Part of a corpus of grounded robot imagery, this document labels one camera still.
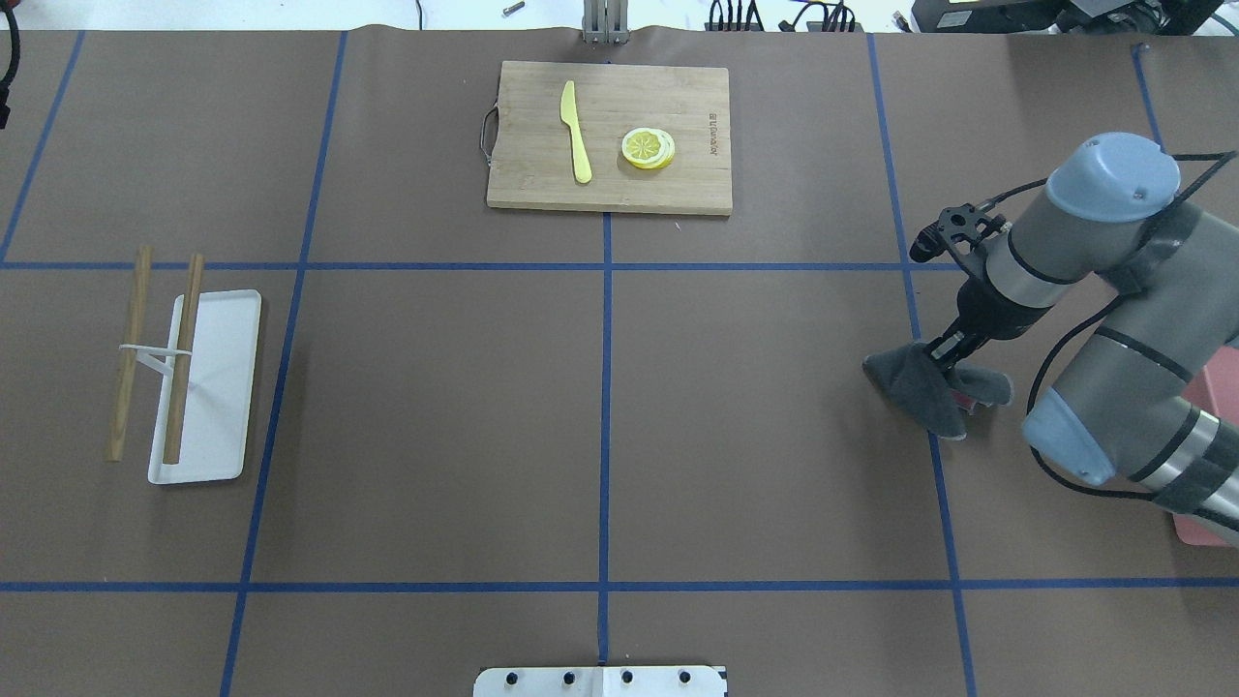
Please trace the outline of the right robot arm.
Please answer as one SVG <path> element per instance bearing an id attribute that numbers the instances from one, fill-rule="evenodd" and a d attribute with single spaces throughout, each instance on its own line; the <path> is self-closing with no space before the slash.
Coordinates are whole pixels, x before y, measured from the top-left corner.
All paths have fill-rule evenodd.
<path id="1" fill-rule="evenodd" d="M 966 433 L 963 401 L 1007 405 L 1001 371 L 970 365 L 1012 340 L 1075 284 L 1115 295 L 1070 331 L 1083 345 L 1052 383 L 1038 374 L 1021 425 L 1040 467 L 1062 485 L 1127 498 L 1237 534 L 1237 427 L 1183 397 L 1214 353 L 1237 345 L 1237 228 L 1192 202 L 1180 160 L 1151 137 L 1101 132 L 1037 184 L 1016 222 L 995 199 L 947 208 L 912 244 L 924 262 L 952 255 L 966 274 L 957 319 L 930 343 L 872 354 L 864 370 L 947 439 Z"/>

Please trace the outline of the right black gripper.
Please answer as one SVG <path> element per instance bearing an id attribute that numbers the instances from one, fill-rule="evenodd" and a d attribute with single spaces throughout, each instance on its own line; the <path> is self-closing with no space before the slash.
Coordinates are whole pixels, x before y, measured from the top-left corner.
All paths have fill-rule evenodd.
<path id="1" fill-rule="evenodd" d="M 970 277 L 957 292 L 954 331 L 923 348 L 933 366 L 955 366 L 990 340 L 1014 340 L 1027 331 L 1027 312 L 987 281 Z"/>

